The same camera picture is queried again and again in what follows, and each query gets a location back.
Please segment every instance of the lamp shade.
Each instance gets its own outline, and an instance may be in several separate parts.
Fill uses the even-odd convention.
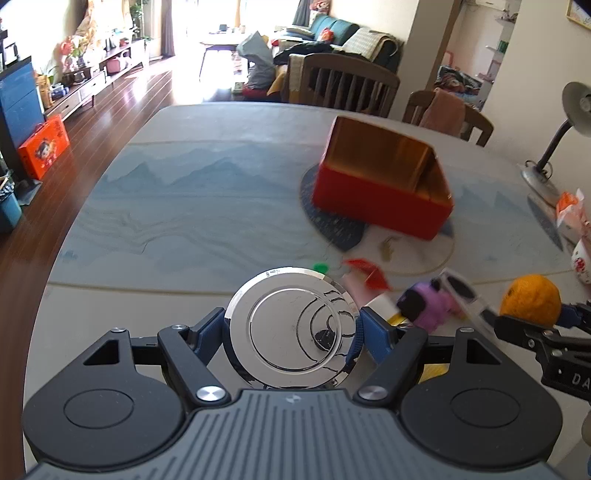
[[[591,137],[591,87],[570,82],[562,91],[564,113],[577,132]]]

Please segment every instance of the dining table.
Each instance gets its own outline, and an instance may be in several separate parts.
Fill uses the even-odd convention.
[[[338,115],[433,147],[454,201],[433,240],[370,225],[343,252],[316,230],[302,195]],[[387,258],[380,249],[386,239],[392,244]],[[114,159],[66,236],[35,321],[24,400],[112,327],[154,336],[173,324],[194,325],[275,267],[322,262],[339,281],[349,269],[345,260],[366,258],[380,266],[394,295],[449,267],[493,308],[513,279],[539,273],[560,289],[563,302],[584,302],[589,292],[571,269],[571,249],[554,227],[552,209],[529,190],[518,166],[490,148],[387,118],[312,106],[170,106]],[[447,334],[461,325],[465,321],[450,321]],[[540,379],[533,352],[490,340]],[[249,387],[223,348],[209,368],[232,395]],[[343,386],[354,390],[374,368],[363,353]],[[157,367],[138,371],[162,378]],[[549,390],[563,411],[550,457],[558,465],[580,442],[589,405]],[[30,468],[34,458],[25,450]]]

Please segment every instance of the trash can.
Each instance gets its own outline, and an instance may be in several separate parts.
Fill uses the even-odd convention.
[[[7,175],[0,177],[0,233],[12,232],[21,215],[21,206],[14,196],[14,181]]]

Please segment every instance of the silver metal disc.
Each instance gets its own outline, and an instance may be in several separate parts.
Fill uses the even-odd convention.
[[[534,166],[521,167],[521,176],[530,188],[536,192],[548,205],[554,207],[560,198],[560,192],[544,175],[538,172]]]
[[[331,278],[305,268],[264,272],[232,297],[226,318],[236,357],[274,388],[335,387],[359,310]]]

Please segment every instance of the lamp base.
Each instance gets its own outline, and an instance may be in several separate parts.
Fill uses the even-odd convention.
[[[521,167],[521,176],[530,188],[536,192],[548,205],[555,207],[560,198],[560,192],[543,173],[534,165]]]

